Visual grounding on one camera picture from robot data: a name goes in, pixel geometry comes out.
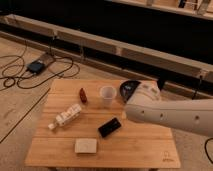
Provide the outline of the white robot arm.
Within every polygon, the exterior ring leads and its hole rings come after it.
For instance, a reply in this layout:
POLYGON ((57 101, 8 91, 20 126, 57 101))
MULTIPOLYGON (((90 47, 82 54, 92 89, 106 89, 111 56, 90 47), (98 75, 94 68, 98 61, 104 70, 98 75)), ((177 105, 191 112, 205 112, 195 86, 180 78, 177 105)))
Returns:
POLYGON ((127 118, 213 137, 213 99, 163 101, 157 85, 142 82, 124 107, 127 118))

